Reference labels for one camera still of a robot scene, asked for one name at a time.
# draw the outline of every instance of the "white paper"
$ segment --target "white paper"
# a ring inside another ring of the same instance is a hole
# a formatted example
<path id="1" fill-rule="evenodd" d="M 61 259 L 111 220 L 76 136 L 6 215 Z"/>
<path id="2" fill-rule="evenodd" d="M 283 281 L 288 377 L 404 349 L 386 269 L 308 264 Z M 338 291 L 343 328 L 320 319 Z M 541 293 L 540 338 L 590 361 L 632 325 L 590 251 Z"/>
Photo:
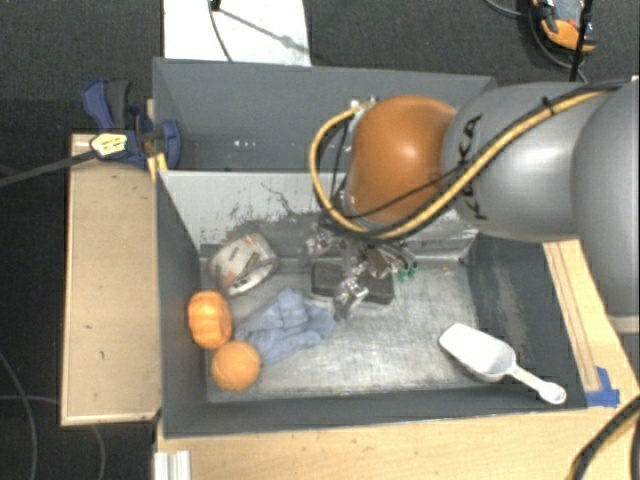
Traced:
<path id="1" fill-rule="evenodd" d="M 211 0 L 164 0 L 164 55 L 226 60 L 209 17 Z M 310 66 L 302 0 L 223 0 L 214 18 L 232 60 Z"/>

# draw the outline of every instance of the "bin floor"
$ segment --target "bin floor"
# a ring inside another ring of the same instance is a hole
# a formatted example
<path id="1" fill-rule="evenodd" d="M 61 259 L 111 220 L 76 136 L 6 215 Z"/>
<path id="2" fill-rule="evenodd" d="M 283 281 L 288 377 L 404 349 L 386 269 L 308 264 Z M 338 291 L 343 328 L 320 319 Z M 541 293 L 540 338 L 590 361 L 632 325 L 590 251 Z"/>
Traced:
<path id="1" fill-rule="evenodd" d="M 229 299 L 235 325 L 259 310 L 281 289 L 311 297 L 310 267 L 282 263 L 274 275 L 252 291 Z M 455 322 L 476 326 L 466 269 L 457 262 L 422 261 L 412 281 L 394 279 L 395 298 L 387 306 L 362 304 L 331 335 L 313 348 L 264 367 L 256 384 L 243 393 L 220 390 L 208 373 L 213 357 L 206 352 L 207 398 L 212 403 L 307 396 L 347 395 L 398 390 L 477 386 L 438 346 L 437 338 Z M 215 289 L 206 274 L 203 289 Z M 332 303 L 317 298 L 329 311 Z"/>

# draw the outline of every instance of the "wooden table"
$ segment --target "wooden table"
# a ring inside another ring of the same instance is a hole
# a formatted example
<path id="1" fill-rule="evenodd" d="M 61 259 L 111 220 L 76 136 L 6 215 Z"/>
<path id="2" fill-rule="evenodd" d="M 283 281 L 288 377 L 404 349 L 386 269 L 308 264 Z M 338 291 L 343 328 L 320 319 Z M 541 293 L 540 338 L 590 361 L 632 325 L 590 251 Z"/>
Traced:
<path id="1" fill-rule="evenodd" d="M 74 154 L 89 136 L 73 137 Z M 139 421 L 160 405 L 154 305 L 152 181 L 90 161 L 71 171 L 62 425 Z M 639 392 L 576 241 L 545 244 L 582 382 L 606 368 L 622 403 Z M 165 440 L 190 450 L 204 479 L 563 479 L 613 409 L 431 421 L 323 431 Z M 629 477 L 631 426 L 598 454 L 587 478 Z"/>

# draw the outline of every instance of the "scoop handle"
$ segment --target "scoop handle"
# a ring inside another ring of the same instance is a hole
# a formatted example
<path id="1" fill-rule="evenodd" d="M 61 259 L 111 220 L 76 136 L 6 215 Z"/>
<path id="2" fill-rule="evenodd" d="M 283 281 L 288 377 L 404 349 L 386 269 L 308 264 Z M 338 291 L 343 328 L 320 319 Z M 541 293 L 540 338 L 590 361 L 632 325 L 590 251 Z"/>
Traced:
<path id="1" fill-rule="evenodd" d="M 567 399 L 567 392 L 562 386 L 555 382 L 542 380 L 517 364 L 513 365 L 507 374 L 537 391 L 540 398 L 545 402 L 549 402 L 553 405 L 560 405 Z"/>

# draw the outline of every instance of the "blue clamp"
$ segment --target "blue clamp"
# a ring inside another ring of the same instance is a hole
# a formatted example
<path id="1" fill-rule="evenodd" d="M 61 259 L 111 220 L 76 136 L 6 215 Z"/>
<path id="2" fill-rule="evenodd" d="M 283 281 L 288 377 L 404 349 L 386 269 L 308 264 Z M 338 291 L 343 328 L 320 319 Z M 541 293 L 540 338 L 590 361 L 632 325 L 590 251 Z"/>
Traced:
<path id="1" fill-rule="evenodd" d="M 587 399 L 587 405 L 589 407 L 618 407 L 618 405 L 620 405 L 620 390 L 613 389 L 611 387 L 609 374 L 605 368 L 596 366 L 596 371 L 598 372 L 598 377 L 600 378 L 601 387 L 599 391 L 585 392 L 584 395 Z"/>
<path id="2" fill-rule="evenodd" d="M 143 144 L 150 141 L 157 144 L 164 139 L 167 166 L 177 168 L 182 152 L 182 135 L 177 121 L 164 121 L 158 130 L 154 130 L 153 121 L 141 107 L 127 106 L 130 86 L 127 80 L 99 78 L 83 90 L 85 112 L 100 130 L 90 142 L 91 149 L 100 160 L 123 162 L 145 170 L 151 155 L 144 150 Z M 127 126 L 128 116 L 133 126 Z"/>

